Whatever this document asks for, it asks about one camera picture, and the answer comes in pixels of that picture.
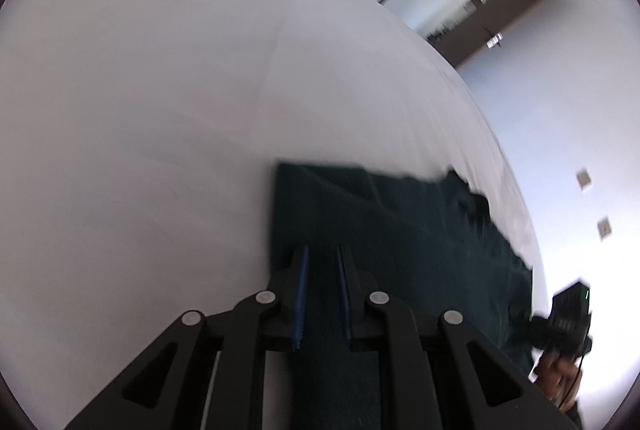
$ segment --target wall switch plate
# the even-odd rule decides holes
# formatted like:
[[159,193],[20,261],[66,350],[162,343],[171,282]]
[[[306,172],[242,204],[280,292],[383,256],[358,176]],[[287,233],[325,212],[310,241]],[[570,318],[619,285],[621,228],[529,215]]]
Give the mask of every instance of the wall switch plate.
[[580,170],[575,176],[578,178],[580,190],[584,192],[589,187],[591,187],[591,176],[589,175],[589,172],[587,172],[586,168]]
[[605,217],[598,222],[598,233],[600,234],[600,240],[604,240],[611,235],[611,223],[609,222],[609,217]]

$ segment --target black device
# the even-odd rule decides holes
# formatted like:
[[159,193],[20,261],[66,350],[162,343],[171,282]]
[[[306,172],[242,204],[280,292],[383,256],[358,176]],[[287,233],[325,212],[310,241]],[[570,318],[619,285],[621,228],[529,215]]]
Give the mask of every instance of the black device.
[[540,350],[557,351],[570,360],[588,354],[593,343],[588,335],[591,326],[589,295],[589,287],[580,281],[556,293],[548,318],[534,316],[531,319],[531,345]]
[[[414,313],[335,251],[346,344],[377,352],[382,430],[575,430],[457,311]],[[258,430],[264,356],[302,341],[309,252],[224,313],[188,311],[66,430]]]

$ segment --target mattress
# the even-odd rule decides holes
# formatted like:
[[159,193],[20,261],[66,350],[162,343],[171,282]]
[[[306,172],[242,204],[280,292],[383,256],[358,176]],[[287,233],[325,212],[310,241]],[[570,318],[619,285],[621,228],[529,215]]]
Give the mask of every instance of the mattress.
[[[0,368],[60,429],[172,320],[268,280],[279,160],[455,168],[534,269],[516,179],[458,74],[372,0],[7,0]],[[286,425],[268,369],[266,428]]]

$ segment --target white bed sheet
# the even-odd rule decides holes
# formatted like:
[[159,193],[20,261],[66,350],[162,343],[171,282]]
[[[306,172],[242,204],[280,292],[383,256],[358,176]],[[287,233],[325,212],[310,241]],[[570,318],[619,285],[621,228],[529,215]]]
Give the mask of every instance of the white bed sheet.
[[0,368],[40,430],[183,311],[266,284],[282,158],[453,166],[546,308],[529,215],[465,84],[372,0],[8,0],[0,71]]

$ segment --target triangular cutout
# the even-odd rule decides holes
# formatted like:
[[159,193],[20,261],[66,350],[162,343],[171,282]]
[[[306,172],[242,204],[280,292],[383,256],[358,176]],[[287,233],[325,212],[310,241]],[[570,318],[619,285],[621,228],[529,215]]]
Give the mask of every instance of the triangular cutout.
[[123,389],[122,397],[145,408],[155,408],[177,350],[178,344],[167,344]]
[[522,396],[520,386],[484,352],[480,345],[469,342],[466,348],[478,375],[487,405],[498,406]]

